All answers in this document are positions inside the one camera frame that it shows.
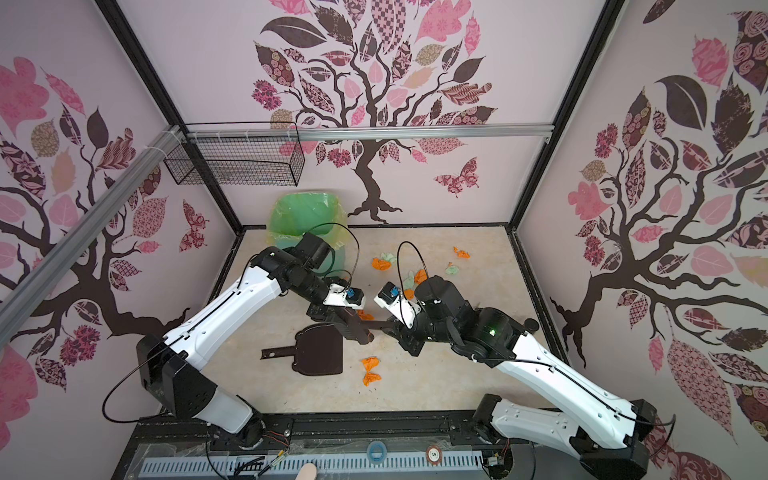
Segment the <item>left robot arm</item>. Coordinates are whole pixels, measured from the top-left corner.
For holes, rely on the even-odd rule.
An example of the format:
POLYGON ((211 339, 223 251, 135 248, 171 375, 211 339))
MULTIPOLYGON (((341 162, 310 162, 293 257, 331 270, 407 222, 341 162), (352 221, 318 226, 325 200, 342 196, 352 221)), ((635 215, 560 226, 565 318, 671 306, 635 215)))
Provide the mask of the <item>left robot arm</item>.
POLYGON ((269 302, 293 292, 309 304, 317 328, 367 345, 374 339, 359 312, 365 296, 350 280, 320 274, 334 249, 306 232, 287 249, 270 246, 253 255, 239 279, 198 314, 160 336, 137 344, 142 387, 178 420, 198 420, 228 434, 238 446, 257 446, 266 432, 262 414, 207 378, 203 369, 216 351, 269 302))

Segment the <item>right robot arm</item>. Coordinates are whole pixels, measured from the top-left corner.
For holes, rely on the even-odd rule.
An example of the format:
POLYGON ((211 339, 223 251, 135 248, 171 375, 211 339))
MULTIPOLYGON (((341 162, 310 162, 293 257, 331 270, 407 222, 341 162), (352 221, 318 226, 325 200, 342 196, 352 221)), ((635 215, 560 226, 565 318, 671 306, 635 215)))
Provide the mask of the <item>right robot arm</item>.
POLYGON ((657 450, 644 443, 659 426, 656 408, 627 400, 588 380, 552 354, 525 324, 494 307, 474 307, 449 280, 430 275, 411 297, 404 281, 375 297, 387 310, 384 332, 417 357, 428 342, 445 343, 474 363, 521 381, 553 404, 526 407, 487 394, 474 428, 488 443, 526 441, 571 456, 596 479, 642 479, 657 450))

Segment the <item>dark brown dustpan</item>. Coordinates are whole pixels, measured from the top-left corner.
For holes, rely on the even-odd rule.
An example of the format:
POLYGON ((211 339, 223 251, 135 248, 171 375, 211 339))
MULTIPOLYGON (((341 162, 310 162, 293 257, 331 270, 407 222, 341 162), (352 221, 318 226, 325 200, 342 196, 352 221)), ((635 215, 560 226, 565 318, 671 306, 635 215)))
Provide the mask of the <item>dark brown dustpan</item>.
POLYGON ((340 375, 343 337, 332 325, 315 324, 300 330, 291 346, 263 349, 261 360, 292 358, 291 369, 303 376, 340 375))

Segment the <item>dark brown hand brush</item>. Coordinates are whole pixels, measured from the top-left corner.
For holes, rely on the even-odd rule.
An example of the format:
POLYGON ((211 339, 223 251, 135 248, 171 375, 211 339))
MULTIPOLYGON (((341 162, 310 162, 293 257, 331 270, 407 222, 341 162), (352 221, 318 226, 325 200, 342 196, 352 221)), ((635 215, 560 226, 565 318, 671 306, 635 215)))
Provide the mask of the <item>dark brown hand brush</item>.
POLYGON ((403 324, 399 321, 362 321, 361 326, 368 330, 399 331, 403 324))

